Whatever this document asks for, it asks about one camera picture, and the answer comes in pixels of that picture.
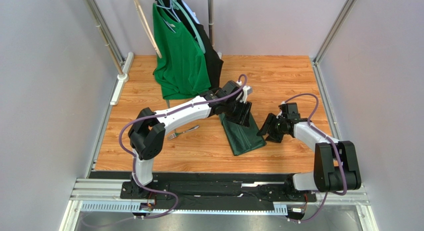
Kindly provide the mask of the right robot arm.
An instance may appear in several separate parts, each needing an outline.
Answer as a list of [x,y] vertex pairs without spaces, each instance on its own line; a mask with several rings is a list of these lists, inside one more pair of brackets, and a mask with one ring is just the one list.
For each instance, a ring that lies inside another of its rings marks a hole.
[[296,192],[319,191],[339,195],[358,190],[362,185],[355,145],[341,141],[302,118],[296,103],[282,103],[280,112],[269,113],[258,136],[266,141],[281,143],[289,135],[314,152],[312,172],[290,174],[289,187]]

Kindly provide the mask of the dark green cloth napkin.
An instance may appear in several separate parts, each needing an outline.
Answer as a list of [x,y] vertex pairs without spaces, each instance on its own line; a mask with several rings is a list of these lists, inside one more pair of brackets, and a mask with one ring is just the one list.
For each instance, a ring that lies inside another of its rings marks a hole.
[[234,156],[243,155],[266,145],[265,139],[257,135],[259,128],[251,113],[249,113],[249,127],[229,122],[224,114],[220,114],[219,119]]

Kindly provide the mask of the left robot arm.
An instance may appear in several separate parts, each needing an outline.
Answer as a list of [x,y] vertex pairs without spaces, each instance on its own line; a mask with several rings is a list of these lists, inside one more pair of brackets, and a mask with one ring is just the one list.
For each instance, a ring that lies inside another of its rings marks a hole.
[[133,157],[130,184],[124,194],[142,196],[150,192],[153,163],[161,152],[165,136],[196,120],[223,115],[238,127],[250,126],[252,103],[247,100],[253,89],[246,82],[228,81],[223,88],[208,90],[181,105],[165,110],[144,108],[137,119],[129,122],[119,134],[119,145]]

